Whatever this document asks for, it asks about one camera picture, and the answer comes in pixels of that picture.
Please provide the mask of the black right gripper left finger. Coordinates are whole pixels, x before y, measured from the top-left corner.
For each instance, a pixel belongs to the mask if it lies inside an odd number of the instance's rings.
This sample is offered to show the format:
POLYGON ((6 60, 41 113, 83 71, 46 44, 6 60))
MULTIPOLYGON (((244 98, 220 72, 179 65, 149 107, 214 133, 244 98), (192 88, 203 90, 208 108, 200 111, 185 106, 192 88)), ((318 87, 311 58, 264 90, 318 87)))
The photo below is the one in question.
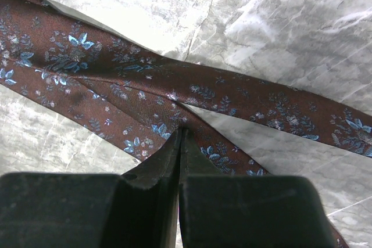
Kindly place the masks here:
POLYGON ((181 132, 122 174, 1 176, 2 247, 174 247, 181 132))

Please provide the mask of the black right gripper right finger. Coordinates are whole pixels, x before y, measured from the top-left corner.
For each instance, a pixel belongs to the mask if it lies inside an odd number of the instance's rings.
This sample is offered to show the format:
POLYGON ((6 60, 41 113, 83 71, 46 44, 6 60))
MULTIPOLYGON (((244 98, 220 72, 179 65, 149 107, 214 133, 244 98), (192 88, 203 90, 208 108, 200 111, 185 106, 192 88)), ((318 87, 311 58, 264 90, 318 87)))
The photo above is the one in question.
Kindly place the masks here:
POLYGON ((180 228, 185 247, 336 247, 313 184, 296 176, 223 174, 184 129, 180 228))

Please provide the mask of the brown floral necktie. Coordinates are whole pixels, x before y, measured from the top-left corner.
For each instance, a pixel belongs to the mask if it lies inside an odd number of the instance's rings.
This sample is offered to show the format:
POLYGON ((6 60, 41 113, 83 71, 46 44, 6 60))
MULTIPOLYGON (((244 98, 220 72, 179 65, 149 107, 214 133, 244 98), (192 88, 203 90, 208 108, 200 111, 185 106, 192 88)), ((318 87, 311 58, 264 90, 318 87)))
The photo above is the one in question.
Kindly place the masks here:
POLYGON ((371 156, 371 117, 319 95, 160 56, 44 0, 1 0, 1 84, 137 158, 177 130, 223 174, 271 175, 191 106, 371 156))

